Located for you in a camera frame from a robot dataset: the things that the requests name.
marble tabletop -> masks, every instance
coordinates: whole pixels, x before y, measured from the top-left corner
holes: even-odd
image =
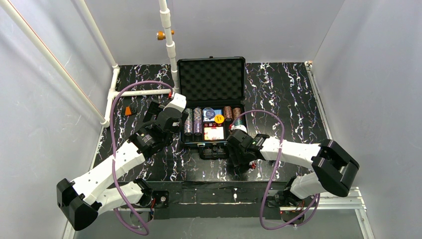
[[[326,139],[317,102],[304,63],[247,63],[245,81],[245,110],[266,110],[276,114],[284,123],[285,139],[299,143],[318,143]],[[168,65],[122,66],[116,90],[129,84],[155,80],[173,85]],[[162,89],[161,86],[138,86],[133,90]],[[163,96],[121,98],[116,105],[113,122],[118,145],[136,132],[151,100]],[[122,116],[126,106],[136,108],[137,114]],[[265,133],[280,136],[281,127],[271,116],[263,113],[248,114],[248,132],[251,136]],[[111,134],[104,128],[94,166],[112,154]],[[202,160],[196,150],[182,147],[179,136],[173,144],[129,170],[121,180],[144,178],[148,181],[268,181],[273,161],[258,160],[255,169],[238,172],[227,168],[226,160]],[[292,176],[307,173],[306,168],[282,162],[276,174],[277,181],[288,181]]]

white wall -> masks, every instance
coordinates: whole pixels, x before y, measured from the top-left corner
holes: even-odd
[[[111,68],[70,1],[13,0],[104,112]],[[61,238],[56,184],[86,172],[100,123],[0,8],[0,238]]]
[[[158,0],[86,0],[118,64],[169,63]],[[176,57],[312,60],[344,0],[168,0]]]
[[[346,0],[314,61],[376,238],[421,238],[422,3]]]

case lid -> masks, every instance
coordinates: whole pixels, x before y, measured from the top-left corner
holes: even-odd
[[[180,92],[187,107],[224,101],[239,103],[244,98],[245,58],[180,59]]]

robotic arm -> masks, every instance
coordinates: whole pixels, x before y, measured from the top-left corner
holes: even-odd
[[[280,141],[266,134],[254,138],[245,129],[234,129],[227,138],[233,166],[248,165],[256,159],[276,160]],[[280,201],[301,201],[322,192],[347,197],[359,164],[334,140],[321,144],[302,144],[284,140],[280,160],[306,167],[313,172],[295,176],[286,185]]]
[[[186,97],[177,93],[165,107],[151,103],[144,124],[116,152],[117,178],[172,143],[173,135],[186,120],[187,115],[182,113],[185,106]],[[76,231],[89,226],[101,213],[125,204],[116,188],[107,189],[113,183],[113,159],[110,156],[86,174],[72,181],[65,178],[57,184],[57,205]],[[142,179],[122,186],[121,190],[133,204],[151,194]]]

gray floor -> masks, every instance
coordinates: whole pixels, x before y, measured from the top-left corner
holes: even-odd
[[[122,212],[130,222],[129,212]],[[275,231],[261,228],[258,218],[181,218],[150,223],[150,239],[362,239],[354,210],[318,210],[314,218],[298,229]],[[74,239],[138,239],[124,228],[114,212],[102,214],[91,226],[75,233]]]

